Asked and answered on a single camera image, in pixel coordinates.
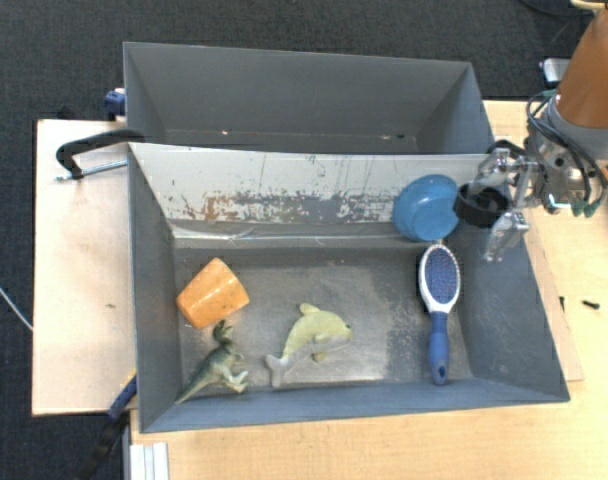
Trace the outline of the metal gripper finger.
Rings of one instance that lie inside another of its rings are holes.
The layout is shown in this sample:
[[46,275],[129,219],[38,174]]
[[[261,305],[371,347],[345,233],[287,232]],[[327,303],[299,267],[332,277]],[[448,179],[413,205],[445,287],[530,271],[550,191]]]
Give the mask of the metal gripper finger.
[[481,193],[487,188],[499,189],[501,186],[516,188],[524,165],[523,154],[504,147],[493,149],[478,166],[475,193]]
[[520,211],[511,210],[502,214],[491,227],[484,258],[488,262],[499,262],[505,252],[513,248],[529,231],[530,225]]

